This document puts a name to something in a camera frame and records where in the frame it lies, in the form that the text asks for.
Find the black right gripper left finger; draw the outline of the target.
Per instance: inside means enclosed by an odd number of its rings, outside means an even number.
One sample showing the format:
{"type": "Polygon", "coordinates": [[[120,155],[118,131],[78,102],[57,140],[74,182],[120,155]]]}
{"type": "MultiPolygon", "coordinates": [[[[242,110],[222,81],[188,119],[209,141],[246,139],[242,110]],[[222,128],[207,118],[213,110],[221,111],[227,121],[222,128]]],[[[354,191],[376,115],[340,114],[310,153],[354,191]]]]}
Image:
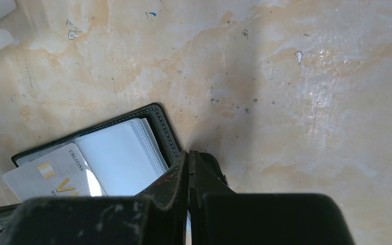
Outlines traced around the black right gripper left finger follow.
{"type": "Polygon", "coordinates": [[[135,198],[145,205],[139,244],[185,244],[188,153],[181,151],[172,166],[135,198]]]}

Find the black leather card holder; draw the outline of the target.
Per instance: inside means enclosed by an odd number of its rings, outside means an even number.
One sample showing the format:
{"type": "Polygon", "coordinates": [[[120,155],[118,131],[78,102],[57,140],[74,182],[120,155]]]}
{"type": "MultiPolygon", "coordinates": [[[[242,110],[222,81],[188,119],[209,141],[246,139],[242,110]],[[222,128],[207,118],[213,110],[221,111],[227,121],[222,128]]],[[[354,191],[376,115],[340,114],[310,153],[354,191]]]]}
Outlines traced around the black leather card holder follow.
{"type": "Polygon", "coordinates": [[[161,177],[182,148],[158,103],[125,113],[12,156],[15,169],[74,143],[105,196],[133,196],[161,177]]]}

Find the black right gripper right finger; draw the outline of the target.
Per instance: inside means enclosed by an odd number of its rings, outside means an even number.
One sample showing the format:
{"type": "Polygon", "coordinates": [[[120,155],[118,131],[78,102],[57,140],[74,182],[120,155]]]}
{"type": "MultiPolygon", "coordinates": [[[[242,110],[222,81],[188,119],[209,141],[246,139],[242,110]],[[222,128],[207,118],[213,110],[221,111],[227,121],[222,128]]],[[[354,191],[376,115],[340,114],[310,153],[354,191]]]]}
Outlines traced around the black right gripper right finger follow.
{"type": "Polygon", "coordinates": [[[238,195],[225,180],[215,157],[189,152],[192,244],[236,244],[240,241],[238,195]]]}

